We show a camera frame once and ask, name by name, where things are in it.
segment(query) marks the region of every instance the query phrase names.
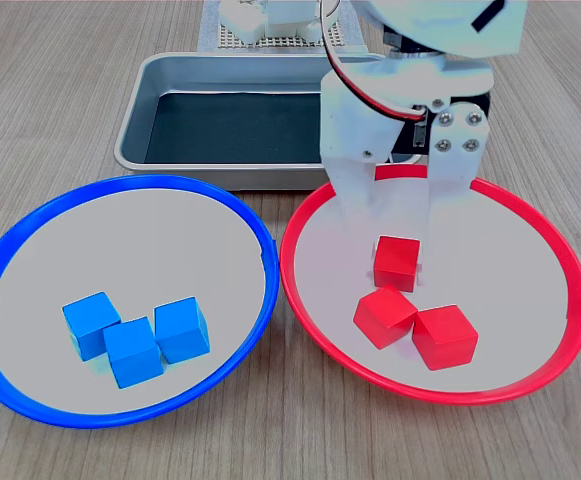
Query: blue cube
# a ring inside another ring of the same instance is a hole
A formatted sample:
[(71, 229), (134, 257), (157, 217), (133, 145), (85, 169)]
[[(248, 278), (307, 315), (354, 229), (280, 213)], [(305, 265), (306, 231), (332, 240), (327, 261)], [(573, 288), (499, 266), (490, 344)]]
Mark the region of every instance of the blue cube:
[(66, 305), (63, 315), (84, 362), (105, 353), (103, 330), (121, 323), (121, 316), (103, 292)]
[(155, 337), (168, 363), (210, 352), (208, 325), (194, 297), (155, 308)]
[(106, 328), (103, 337), (119, 388), (145, 382), (163, 373), (161, 352), (148, 317)]

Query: red cube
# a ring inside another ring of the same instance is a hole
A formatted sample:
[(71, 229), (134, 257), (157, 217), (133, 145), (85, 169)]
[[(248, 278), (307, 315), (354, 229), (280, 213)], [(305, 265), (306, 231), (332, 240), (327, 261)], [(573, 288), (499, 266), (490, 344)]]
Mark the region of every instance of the red cube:
[(396, 342), (410, 331), (417, 307), (401, 292), (384, 287), (359, 301), (354, 323), (378, 349)]
[(412, 341), (430, 370), (472, 361), (479, 334), (456, 305), (418, 312)]
[(402, 292), (414, 291), (419, 260), (419, 240), (382, 236), (374, 257), (374, 284), (391, 285)]

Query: wood grain surface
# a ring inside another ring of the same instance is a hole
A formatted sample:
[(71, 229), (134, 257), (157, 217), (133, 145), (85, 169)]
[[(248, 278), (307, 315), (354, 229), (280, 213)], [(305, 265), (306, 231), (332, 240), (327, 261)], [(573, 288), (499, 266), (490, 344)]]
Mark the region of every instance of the wood grain surface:
[[(201, 10), (201, 1), (0, 2), (0, 236), (59, 194), (128, 173), (112, 149), (139, 64), (193, 50)], [(531, 2), (522, 53), (493, 65), (483, 176), (543, 211), (581, 258), (581, 2)], [(241, 197), (278, 241), (304, 198)], [(433, 406), (344, 370), (282, 294), (252, 355), (156, 420), (64, 430), (0, 404), (0, 480), (55, 478), (581, 479), (581, 355), (527, 398)]]

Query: white grid panel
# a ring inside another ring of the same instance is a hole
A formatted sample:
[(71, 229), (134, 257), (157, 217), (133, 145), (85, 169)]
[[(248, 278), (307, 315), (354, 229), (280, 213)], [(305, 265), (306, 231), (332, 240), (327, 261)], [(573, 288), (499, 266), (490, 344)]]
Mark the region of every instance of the white grid panel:
[[(330, 41), (335, 47), (345, 46), (343, 31), (339, 22), (335, 23), (330, 30), (328, 30)], [(265, 47), (322, 47), (323, 40), (316, 43), (308, 43), (300, 37), (279, 37), (279, 38), (264, 38), (259, 40), (254, 45), (246, 45), (223, 25), (219, 25), (219, 48), (265, 48)]]

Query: metal tray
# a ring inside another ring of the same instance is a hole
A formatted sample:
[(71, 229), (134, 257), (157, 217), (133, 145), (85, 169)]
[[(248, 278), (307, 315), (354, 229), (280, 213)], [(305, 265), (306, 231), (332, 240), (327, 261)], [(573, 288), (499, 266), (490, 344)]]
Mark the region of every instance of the metal tray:
[[(381, 59), (342, 54), (347, 63)], [(324, 54), (167, 53), (143, 62), (114, 156), (230, 191), (313, 190)]]

